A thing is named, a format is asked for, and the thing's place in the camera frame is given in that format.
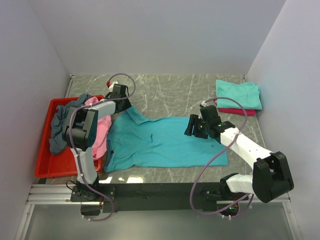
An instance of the marble table surface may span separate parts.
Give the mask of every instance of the marble table surface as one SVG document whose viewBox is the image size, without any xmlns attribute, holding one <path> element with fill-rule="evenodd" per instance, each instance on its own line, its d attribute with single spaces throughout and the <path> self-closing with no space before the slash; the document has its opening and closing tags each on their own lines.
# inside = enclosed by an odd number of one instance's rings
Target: marble table surface
<svg viewBox="0 0 320 240">
<path fill-rule="evenodd" d="M 106 82 L 111 75 L 74 75 L 67 92 L 68 97 L 77 97 L 83 93 L 106 95 Z M 138 74 L 135 79 L 136 92 L 130 102 L 147 118 L 157 119 L 167 116 L 188 117 L 199 114 L 199 105 L 203 100 L 216 96 L 216 79 L 241 84 L 243 75 L 214 74 Z M 133 84 L 126 76 L 116 76 L 114 81 L 125 84 L 132 91 Z M 222 121 L 230 121 L 237 127 L 244 121 L 244 116 L 221 113 Z M 249 116 L 242 131 L 248 138 L 265 147 L 263 137 L 255 116 Z M 232 173 L 250 174 L 252 169 L 235 152 L 228 150 L 228 166 L 210 166 L 200 182 L 219 182 L 222 177 Z M 194 182 L 203 167 L 137 167 L 126 170 L 100 173 L 103 183 L 191 183 Z M 47 184 L 64 184 L 76 177 L 49 178 Z"/>
</svg>

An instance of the dark gray cloth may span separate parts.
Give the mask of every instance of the dark gray cloth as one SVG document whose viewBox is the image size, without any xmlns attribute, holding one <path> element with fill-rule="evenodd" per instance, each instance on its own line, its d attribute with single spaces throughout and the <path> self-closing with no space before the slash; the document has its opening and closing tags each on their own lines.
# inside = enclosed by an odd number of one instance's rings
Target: dark gray cloth
<svg viewBox="0 0 320 240">
<path fill-rule="evenodd" d="M 67 118 L 69 108 L 83 106 L 90 98 L 92 98 L 90 94 L 84 93 L 79 96 L 77 100 L 71 101 L 65 106 L 59 105 L 56 107 L 58 112 L 54 114 L 51 121 L 51 138 L 49 139 L 50 152 L 53 155 L 58 155 L 67 147 L 67 143 L 62 139 L 62 128 Z"/>
</svg>

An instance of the black metal base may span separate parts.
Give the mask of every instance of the black metal base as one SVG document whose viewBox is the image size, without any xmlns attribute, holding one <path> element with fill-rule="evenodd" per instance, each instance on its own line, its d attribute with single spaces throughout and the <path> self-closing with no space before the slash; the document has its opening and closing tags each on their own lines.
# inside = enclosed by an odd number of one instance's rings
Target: black metal base
<svg viewBox="0 0 320 240">
<path fill-rule="evenodd" d="M 116 183 L 100 184 L 99 190 L 110 197 L 119 211 L 154 211 L 154 210 L 188 210 L 190 207 L 190 191 L 193 183 Z M 233 201 L 245 195 L 234 193 L 222 196 L 219 182 L 198 183 L 193 205 L 203 211 L 216 211 L 217 201 Z M 71 195 L 71 202 L 99 202 L 101 197 L 88 200 L 76 192 Z M 110 213 L 112 205 L 103 200 L 103 213 Z"/>
</svg>

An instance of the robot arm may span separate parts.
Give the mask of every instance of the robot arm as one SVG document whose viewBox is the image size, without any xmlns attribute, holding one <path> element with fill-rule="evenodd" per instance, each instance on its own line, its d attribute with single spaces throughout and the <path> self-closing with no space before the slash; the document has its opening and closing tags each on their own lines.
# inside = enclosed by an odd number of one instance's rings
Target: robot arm
<svg viewBox="0 0 320 240">
<path fill-rule="evenodd" d="M 217 108 L 213 105 L 201 106 L 201 117 L 192 114 L 185 135 L 207 139 L 210 136 L 224 146 L 230 143 L 239 133 L 229 121 L 222 122 Z M 255 194 L 262 202 L 271 200 L 291 191 L 294 188 L 286 156 L 281 152 L 273 153 L 244 134 L 240 133 L 230 147 L 253 169 L 253 175 L 231 174 L 221 179 L 226 194 Z"/>
<path fill-rule="evenodd" d="M 77 112 L 73 125 L 71 126 L 73 142 L 80 156 L 80 164 L 82 166 L 84 178 L 86 179 L 87 183 L 93 187 L 96 187 L 99 181 L 92 154 L 92 146 L 97 136 L 98 120 L 105 116 L 122 112 L 131 107 L 128 99 L 104 101 L 105 99 L 119 99 L 126 97 L 126 91 L 128 92 L 127 86 L 114 84 L 112 92 L 109 92 L 104 99 L 100 100 L 102 103 L 96 106 L 84 108 Z M 65 125 L 62 129 L 62 138 L 66 141 L 73 153 L 78 172 L 77 182 L 84 185 L 84 181 L 78 166 L 76 151 L 72 148 L 70 143 L 69 122 L 75 109 L 76 107 L 70 107 L 69 109 Z"/>
</svg>

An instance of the white wall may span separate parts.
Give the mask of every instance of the white wall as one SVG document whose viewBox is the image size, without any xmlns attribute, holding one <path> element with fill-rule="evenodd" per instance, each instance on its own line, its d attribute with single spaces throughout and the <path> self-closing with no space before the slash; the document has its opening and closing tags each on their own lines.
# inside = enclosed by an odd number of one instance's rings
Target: white wall
<svg viewBox="0 0 320 240">
<path fill-rule="evenodd" d="M 29 2 L 0 1 L 0 239 L 14 239 L 50 100 L 63 97 L 67 84 Z"/>
<path fill-rule="evenodd" d="M 29 0 L 72 74 L 247 74 L 285 0 Z"/>
<path fill-rule="evenodd" d="M 247 76 L 261 86 L 266 146 L 289 161 L 305 240 L 320 236 L 319 9 L 319 0 L 287 0 Z"/>
</svg>

